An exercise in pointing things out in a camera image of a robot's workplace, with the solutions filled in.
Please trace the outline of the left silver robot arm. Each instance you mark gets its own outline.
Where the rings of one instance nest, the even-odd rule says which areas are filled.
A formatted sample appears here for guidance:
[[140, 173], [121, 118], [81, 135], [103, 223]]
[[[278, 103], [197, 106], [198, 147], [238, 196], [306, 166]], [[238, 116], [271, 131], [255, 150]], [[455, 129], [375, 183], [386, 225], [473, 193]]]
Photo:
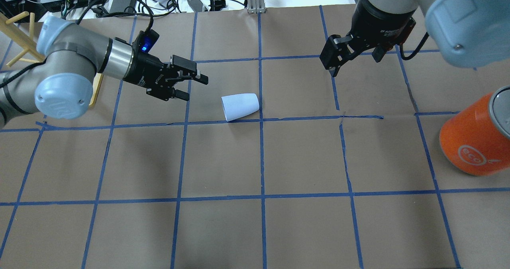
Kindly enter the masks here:
[[1, 74], [1, 127], [24, 115], [41, 112], [73, 120], [84, 115], [93, 96], [95, 75], [104, 74], [142, 87], [163, 101], [188, 101], [189, 93], [175, 88], [187, 80], [208, 85], [209, 77], [196, 62], [171, 55], [164, 63], [149, 51], [159, 38], [151, 26], [132, 43], [88, 30], [76, 22], [49, 17], [36, 50], [43, 60]]

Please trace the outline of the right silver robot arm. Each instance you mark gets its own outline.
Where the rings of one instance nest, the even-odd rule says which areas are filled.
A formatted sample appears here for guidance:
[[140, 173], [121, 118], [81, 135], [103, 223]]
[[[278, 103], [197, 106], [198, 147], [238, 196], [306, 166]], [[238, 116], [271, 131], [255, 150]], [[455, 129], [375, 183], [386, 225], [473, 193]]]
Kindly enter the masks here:
[[320, 60], [332, 76], [348, 61], [372, 50], [380, 62], [403, 47], [421, 9], [425, 39], [432, 38], [452, 66], [481, 67], [509, 58], [509, 0], [355, 0], [350, 31], [327, 38]]

